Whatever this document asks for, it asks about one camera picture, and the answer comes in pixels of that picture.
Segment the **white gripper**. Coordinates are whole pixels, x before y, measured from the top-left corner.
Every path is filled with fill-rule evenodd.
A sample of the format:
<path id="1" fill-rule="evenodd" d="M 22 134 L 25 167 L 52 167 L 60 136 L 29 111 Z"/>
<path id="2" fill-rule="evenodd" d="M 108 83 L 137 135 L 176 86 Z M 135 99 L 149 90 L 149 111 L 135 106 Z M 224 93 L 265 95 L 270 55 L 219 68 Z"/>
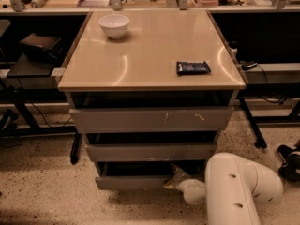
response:
<path id="1" fill-rule="evenodd" d="M 200 204 L 205 198 L 205 183 L 189 176 L 183 169 L 172 163 L 174 177 L 163 185 L 166 189 L 177 189 L 182 192 L 184 200 L 190 205 Z"/>

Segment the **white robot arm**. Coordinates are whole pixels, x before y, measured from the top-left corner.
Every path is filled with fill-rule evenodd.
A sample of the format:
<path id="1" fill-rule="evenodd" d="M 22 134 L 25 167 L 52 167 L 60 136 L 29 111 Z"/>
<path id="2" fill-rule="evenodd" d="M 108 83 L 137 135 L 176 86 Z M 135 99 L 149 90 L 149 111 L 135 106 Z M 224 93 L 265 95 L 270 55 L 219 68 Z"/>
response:
<path id="1" fill-rule="evenodd" d="M 270 168 L 231 153 L 208 160 L 204 180 L 192 178 L 173 164 L 173 177 L 164 187 L 183 193 L 188 204 L 206 202 L 208 225 L 261 225 L 257 203 L 275 203 L 283 184 Z"/>

